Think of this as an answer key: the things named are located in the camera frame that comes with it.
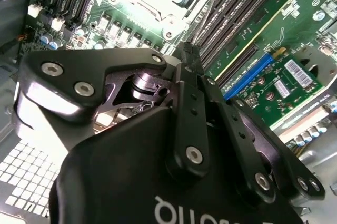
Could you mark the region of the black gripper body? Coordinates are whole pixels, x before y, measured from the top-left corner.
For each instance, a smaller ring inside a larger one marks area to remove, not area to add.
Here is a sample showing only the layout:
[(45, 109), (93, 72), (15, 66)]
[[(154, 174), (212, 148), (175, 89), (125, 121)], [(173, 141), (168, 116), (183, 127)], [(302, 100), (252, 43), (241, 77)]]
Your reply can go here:
[(172, 100), (72, 147), (51, 223), (301, 223), (312, 173), (217, 84), (175, 75)]

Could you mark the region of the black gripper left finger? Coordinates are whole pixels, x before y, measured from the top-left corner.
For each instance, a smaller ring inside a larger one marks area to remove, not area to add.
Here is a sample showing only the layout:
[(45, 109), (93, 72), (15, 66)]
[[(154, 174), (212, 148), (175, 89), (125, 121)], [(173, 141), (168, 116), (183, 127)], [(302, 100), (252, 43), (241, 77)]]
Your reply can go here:
[(210, 169), (193, 48), (40, 51), (19, 70), (16, 114), (65, 148), (59, 184), (196, 184)]

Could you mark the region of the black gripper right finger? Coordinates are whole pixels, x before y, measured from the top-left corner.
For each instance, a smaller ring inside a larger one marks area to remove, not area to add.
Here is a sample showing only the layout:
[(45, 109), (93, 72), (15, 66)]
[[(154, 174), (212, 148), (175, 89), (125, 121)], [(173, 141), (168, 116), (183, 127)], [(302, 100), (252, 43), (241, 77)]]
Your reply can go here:
[(225, 100), (204, 74), (199, 48), (193, 48), (198, 84), (206, 95), (212, 177), (196, 188), (204, 206), (300, 206), (325, 198), (313, 173), (239, 98)]

